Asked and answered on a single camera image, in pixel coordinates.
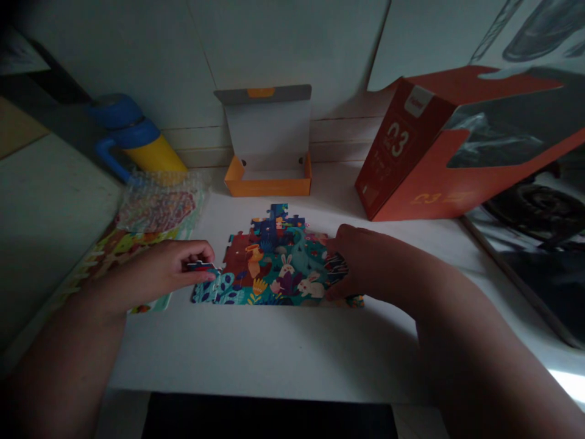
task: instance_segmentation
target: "person's left hand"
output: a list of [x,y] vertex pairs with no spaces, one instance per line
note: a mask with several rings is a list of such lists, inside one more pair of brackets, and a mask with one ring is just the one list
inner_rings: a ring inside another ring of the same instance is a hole
[[184,271],[184,264],[213,262],[207,241],[163,241],[87,286],[104,310],[126,312],[187,285],[215,279],[205,271]]

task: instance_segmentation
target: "colorful puzzle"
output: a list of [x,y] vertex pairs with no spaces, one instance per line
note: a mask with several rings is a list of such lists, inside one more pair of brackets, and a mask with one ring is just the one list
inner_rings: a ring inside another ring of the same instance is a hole
[[248,234],[229,239],[223,269],[207,270],[213,282],[194,287],[194,303],[363,307],[363,298],[328,302],[325,291],[347,274],[340,255],[328,255],[327,235],[288,217],[288,204],[272,204],[268,218],[254,218]]

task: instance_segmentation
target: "orange box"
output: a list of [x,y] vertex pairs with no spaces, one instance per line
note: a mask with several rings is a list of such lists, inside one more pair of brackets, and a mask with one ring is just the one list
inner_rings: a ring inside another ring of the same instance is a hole
[[[496,71],[466,66],[390,85],[355,182],[368,219],[460,216],[585,142],[578,75],[478,77]],[[463,129],[469,123],[478,130]]]
[[235,152],[224,181],[232,196],[311,193],[309,84],[216,90]]
[[233,156],[227,168],[224,182],[234,197],[244,196],[306,196],[311,194],[311,157],[306,154],[305,178],[283,180],[242,180],[245,168],[237,156]]

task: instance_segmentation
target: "plastic bag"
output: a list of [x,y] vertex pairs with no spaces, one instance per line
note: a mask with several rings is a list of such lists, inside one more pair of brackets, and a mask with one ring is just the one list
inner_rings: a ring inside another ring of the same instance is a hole
[[525,163],[546,150],[542,140],[505,124],[490,124],[485,113],[455,114],[448,129],[466,129],[469,138],[447,168],[487,168]]
[[128,180],[117,228],[127,232],[167,232],[188,223],[195,228],[210,187],[205,171],[135,171]]

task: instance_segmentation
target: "white rabbit illustration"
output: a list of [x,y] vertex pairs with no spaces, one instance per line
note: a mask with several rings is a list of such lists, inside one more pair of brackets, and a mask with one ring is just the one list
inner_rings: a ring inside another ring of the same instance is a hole
[[282,261],[282,268],[280,269],[280,273],[278,277],[284,277],[286,273],[290,273],[291,275],[294,273],[294,268],[291,265],[291,261],[293,255],[289,255],[288,258],[285,259],[284,255],[280,255],[280,260]]
[[313,271],[309,274],[309,277],[300,281],[299,291],[302,291],[301,297],[305,297],[310,294],[313,299],[320,299],[325,296],[325,287],[319,282],[315,282],[320,278],[320,274]]

